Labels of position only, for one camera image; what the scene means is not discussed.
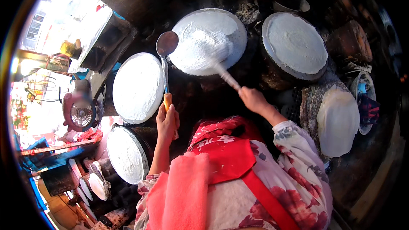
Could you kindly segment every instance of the red apron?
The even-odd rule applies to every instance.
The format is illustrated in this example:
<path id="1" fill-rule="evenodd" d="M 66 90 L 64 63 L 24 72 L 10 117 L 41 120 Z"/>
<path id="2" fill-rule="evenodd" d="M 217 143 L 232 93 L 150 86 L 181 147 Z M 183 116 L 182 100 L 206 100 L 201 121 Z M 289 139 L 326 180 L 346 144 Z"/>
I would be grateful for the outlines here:
<path id="1" fill-rule="evenodd" d="M 238 129 L 242 130 L 238 137 L 231 136 Z M 256 158 L 250 140 L 263 141 L 257 128 L 240 116 L 222 121 L 204 121 L 198 126 L 188 151 L 209 154 L 209 185 L 241 178 L 281 229 L 299 229 L 252 170 Z"/>

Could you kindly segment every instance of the woman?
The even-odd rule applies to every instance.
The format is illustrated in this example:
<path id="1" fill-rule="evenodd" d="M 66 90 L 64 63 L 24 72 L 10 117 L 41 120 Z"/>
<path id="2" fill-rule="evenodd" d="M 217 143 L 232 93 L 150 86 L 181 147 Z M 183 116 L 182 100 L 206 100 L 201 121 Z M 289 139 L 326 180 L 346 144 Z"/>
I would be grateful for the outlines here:
<path id="1" fill-rule="evenodd" d="M 164 105 L 158 139 L 135 230 L 326 229 L 332 196 L 311 137 L 288 121 L 255 89 L 243 87 L 246 107 L 273 126 L 275 161 L 258 130 L 242 117 L 201 121 L 188 152 L 171 162 L 169 146 L 179 115 Z"/>

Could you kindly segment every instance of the wooden handle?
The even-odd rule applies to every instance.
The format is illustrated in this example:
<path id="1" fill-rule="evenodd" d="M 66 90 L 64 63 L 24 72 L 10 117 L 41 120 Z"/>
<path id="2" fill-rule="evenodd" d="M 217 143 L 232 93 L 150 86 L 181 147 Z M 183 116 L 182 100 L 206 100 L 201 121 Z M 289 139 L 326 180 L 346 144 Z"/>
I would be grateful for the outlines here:
<path id="1" fill-rule="evenodd" d="M 168 112 L 169 107 L 172 104 L 172 94 L 171 93 L 165 93 L 163 95 L 163 103 L 165 104 L 165 112 Z"/>

